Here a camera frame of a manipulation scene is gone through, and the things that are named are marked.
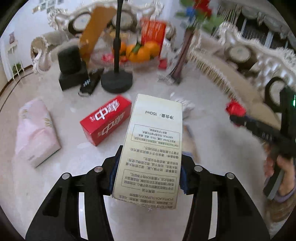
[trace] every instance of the blue flower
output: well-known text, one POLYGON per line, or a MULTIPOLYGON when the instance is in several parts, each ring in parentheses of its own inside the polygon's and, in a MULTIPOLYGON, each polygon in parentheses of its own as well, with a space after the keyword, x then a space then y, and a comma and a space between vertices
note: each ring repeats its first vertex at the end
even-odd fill
POLYGON ((189 17, 189 21, 191 22, 193 18, 195 17, 195 9, 193 7, 186 8, 186 16, 189 17))

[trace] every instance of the marble tabletop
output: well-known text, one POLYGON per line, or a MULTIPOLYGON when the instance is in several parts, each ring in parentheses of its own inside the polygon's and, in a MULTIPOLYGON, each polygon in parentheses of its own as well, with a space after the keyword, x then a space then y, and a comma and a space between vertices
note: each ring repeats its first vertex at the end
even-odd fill
MULTIPOLYGON (((184 73, 184 80, 179 86, 167 86, 158 82, 155 69, 135 71, 134 84, 123 95, 133 104, 139 93, 168 99, 175 92, 192 101, 196 107, 184 123, 193 132, 200 164, 212 173, 234 173, 263 214, 265 154, 261 144, 248 131, 229 122, 225 112, 229 100, 218 87, 192 66, 188 66, 184 73)), ((78 96, 79 87, 62 92, 58 76, 59 67, 54 63, 46 75, 26 77, 14 90, 7 109, 4 109, 7 115, 16 118, 16 107, 40 97, 51 113, 62 147, 36 169, 22 160, 15 160, 11 154, 11 159, 7 160, 7 170, 10 172, 3 174, 8 176, 3 179, 5 183, 1 183, 0 204, 23 237, 59 177, 65 172, 73 176, 85 174, 101 165, 105 158, 115 155, 119 145, 124 143, 128 128, 129 120, 126 120, 97 147, 90 144, 79 122, 115 95, 107 93, 100 85, 91 97, 78 96), (9 105, 13 106, 13 100, 19 104, 9 109, 9 105)), ((186 196, 179 190, 177 208, 174 210, 151 210, 108 196, 104 200, 115 240, 177 241, 183 238, 192 196, 186 196)), ((83 195, 79 202, 81 236, 87 238, 83 195)))

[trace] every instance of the fringe trim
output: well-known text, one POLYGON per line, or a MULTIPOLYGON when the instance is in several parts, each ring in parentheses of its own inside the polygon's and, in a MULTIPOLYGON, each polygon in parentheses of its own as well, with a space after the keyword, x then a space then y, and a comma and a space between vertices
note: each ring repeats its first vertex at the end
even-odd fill
POLYGON ((188 54, 188 60, 195 62, 197 68, 199 68, 203 74, 207 75, 213 81, 213 83, 216 84, 224 92, 224 94, 228 96, 229 99, 235 99, 242 106, 246 107, 220 69, 210 63, 208 60, 204 59, 202 54, 199 54, 196 51, 191 51, 188 54))

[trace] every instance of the red tissue box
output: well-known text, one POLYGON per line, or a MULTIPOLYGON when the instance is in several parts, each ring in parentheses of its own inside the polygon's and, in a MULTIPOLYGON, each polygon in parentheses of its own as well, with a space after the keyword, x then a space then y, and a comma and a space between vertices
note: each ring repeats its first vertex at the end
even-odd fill
POLYGON ((131 102, 118 95, 80 121, 87 139, 97 146, 131 113, 131 102))

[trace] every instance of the human hand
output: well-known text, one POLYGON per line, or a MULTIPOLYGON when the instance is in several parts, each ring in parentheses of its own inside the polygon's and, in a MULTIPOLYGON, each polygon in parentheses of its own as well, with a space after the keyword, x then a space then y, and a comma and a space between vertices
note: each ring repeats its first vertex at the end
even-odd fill
MULTIPOLYGON (((266 177, 271 177, 274 174, 275 162, 270 157, 270 148, 266 148, 268 154, 267 159, 264 163, 264 173, 266 177)), ((276 160, 277 165, 285 171, 283 181, 279 187, 279 194, 285 196, 289 194, 295 187, 295 167, 293 159, 286 159, 282 156, 278 156, 276 160)))

